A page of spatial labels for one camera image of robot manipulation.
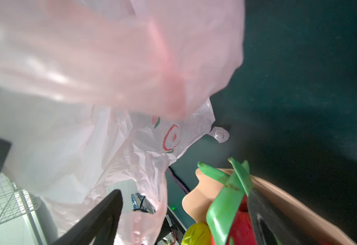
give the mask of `dark green wall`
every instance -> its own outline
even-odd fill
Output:
[[[357,1],[246,2],[245,60],[211,97],[218,144],[205,136],[172,165],[194,188],[196,162],[251,173],[291,193],[357,242]],[[184,196],[169,204],[186,225]]]

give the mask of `beige plastic container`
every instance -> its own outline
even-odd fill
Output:
[[[220,170],[227,174],[233,172],[233,169]],[[200,169],[196,169],[195,174],[199,179],[199,184],[182,199],[182,207],[196,223],[207,223],[206,214],[208,208],[222,189],[223,184],[206,176]],[[264,179],[255,176],[251,177],[254,187],[309,236],[317,241],[331,244],[356,245],[342,230],[314,213],[287,192]]]

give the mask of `green plastic toy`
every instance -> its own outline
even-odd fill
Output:
[[[241,201],[244,195],[249,196],[250,190],[253,189],[248,161],[244,161],[243,164],[240,164],[234,158],[229,158],[228,161],[235,170],[231,175],[198,162],[198,167],[203,174],[225,185],[212,202],[206,216],[215,245],[226,244]],[[233,238],[230,238],[229,245],[234,245]]]

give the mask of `wire rack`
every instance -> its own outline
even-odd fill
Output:
[[[19,188],[0,173],[0,224],[40,207],[41,199]]]

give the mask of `plastic bag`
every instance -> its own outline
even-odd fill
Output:
[[[0,86],[183,119],[227,85],[243,36],[242,0],[0,0]]]
[[[61,234],[107,186],[133,179],[156,213],[122,214],[115,243],[154,244],[166,214],[165,171],[214,120],[209,100],[186,120],[168,121],[0,88],[0,137],[12,142],[3,172],[43,197]]]

